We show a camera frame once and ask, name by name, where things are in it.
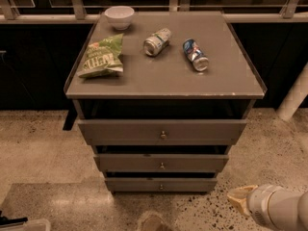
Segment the grey drawer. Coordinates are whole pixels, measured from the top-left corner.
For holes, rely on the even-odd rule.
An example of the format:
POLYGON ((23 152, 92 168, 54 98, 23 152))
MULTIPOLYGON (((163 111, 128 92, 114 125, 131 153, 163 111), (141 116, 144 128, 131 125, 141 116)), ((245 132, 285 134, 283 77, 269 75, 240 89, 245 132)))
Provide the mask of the grey drawer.
POLYGON ((245 119, 81 119, 88 145, 233 145, 245 119))
POLYGON ((221 172, 227 155, 99 154, 94 161, 103 172, 221 172))
POLYGON ((107 178, 110 192, 205 193, 216 185, 216 178, 107 178))

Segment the grey bottom drawer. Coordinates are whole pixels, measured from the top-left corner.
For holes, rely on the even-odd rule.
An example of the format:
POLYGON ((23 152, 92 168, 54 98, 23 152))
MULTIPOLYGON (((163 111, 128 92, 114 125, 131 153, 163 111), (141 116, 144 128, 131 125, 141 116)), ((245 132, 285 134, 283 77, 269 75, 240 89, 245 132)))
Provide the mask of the grey bottom drawer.
POLYGON ((216 178, 107 178, 110 192, 205 193, 216 185, 216 178))

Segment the grey three-drawer cabinet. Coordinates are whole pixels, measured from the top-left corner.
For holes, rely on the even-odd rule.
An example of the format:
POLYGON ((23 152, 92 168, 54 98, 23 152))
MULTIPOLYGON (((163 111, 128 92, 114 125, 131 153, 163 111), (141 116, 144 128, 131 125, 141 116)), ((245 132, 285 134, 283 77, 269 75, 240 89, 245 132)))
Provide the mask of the grey three-drawer cabinet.
MULTIPOLYGON (((72 73, 65 94, 81 119, 245 119, 267 91, 221 13, 135 15, 123 37, 124 71, 82 79, 72 73), (144 41, 168 28, 169 45, 147 56, 144 41), (198 72, 183 43, 194 39, 209 59, 198 72)), ((99 154, 227 155, 232 145, 90 145, 99 154)), ((219 172, 103 172, 107 178, 216 178, 219 172)))

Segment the grey top drawer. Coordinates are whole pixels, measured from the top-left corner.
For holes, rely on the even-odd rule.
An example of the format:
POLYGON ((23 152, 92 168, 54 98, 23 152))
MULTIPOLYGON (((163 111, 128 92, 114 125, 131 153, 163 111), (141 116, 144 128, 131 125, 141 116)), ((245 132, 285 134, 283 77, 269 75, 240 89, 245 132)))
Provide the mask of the grey top drawer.
POLYGON ((81 119, 88 145, 233 145, 245 119, 81 119))

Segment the white pole at right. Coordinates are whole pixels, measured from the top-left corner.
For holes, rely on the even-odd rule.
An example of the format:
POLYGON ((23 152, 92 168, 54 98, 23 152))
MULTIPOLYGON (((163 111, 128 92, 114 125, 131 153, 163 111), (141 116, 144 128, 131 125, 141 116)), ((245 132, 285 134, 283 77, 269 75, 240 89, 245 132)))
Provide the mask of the white pole at right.
POLYGON ((294 84, 276 110, 277 115, 285 121, 290 120, 303 100, 308 95, 308 63, 303 67, 294 84))

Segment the blue pepsi can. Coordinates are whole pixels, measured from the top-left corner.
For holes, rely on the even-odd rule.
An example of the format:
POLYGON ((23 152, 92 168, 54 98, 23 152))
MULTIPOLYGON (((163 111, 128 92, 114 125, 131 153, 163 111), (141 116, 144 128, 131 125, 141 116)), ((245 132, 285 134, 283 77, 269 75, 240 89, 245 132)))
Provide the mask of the blue pepsi can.
POLYGON ((196 41, 189 38, 183 43, 183 51, 187 59, 192 63, 193 68, 202 72, 206 70, 209 66, 209 59, 200 49, 196 41))

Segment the silver green soda can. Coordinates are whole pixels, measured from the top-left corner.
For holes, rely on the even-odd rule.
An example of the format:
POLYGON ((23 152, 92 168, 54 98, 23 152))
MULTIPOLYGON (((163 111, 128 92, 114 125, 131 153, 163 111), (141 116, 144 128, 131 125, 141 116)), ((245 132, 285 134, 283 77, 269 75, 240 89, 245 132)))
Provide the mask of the silver green soda can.
POLYGON ((172 33, 168 28, 163 28, 153 33, 143 43, 143 50, 147 56, 157 56, 165 47, 169 45, 172 33))

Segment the green chip bag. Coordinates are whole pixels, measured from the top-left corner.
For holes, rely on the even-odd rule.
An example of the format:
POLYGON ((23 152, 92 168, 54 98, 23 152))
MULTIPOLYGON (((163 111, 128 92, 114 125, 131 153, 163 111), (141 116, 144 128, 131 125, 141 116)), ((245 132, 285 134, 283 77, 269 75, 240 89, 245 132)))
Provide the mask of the green chip bag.
POLYGON ((122 51, 123 34, 104 38, 89 44, 82 69, 77 72, 80 78, 94 78, 123 72, 119 59, 122 51))

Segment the white plastic bin corner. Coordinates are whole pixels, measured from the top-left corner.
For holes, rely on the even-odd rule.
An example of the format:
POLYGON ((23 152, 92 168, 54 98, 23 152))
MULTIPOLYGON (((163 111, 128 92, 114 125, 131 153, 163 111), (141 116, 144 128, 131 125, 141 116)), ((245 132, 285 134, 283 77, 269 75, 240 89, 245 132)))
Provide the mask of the white plastic bin corner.
POLYGON ((51 223, 47 219, 1 223, 0 231, 51 231, 51 223))

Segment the white ceramic bowl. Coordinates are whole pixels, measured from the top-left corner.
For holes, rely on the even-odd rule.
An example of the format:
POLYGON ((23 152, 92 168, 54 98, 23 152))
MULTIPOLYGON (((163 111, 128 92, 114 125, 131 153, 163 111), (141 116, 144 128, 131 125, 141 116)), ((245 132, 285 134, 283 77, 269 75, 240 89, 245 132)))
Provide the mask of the white ceramic bowl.
POLYGON ((132 23, 134 13, 134 9, 128 6, 114 6, 104 12, 108 23, 117 30, 127 29, 132 23))

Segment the black object at bottom left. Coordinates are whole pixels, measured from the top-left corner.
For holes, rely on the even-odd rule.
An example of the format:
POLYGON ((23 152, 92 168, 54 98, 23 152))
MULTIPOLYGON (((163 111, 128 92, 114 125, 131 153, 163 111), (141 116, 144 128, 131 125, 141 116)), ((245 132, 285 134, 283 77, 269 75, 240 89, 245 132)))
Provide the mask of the black object at bottom left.
POLYGON ((19 223, 24 223, 27 222, 28 219, 26 217, 24 218, 7 218, 2 215, 2 212, 0 211, 0 226, 5 226, 5 225, 12 225, 12 224, 19 224, 19 223))

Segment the metal window railing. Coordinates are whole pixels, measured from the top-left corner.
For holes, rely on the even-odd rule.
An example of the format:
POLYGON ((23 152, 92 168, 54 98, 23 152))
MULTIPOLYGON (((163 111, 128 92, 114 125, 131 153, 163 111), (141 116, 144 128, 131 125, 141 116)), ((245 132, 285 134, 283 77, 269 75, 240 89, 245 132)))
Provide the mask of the metal window railing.
MULTIPOLYGON (((93 23, 113 0, 0 0, 3 23, 93 23)), ((307 0, 124 0, 136 15, 221 13, 229 23, 308 22, 307 0)))

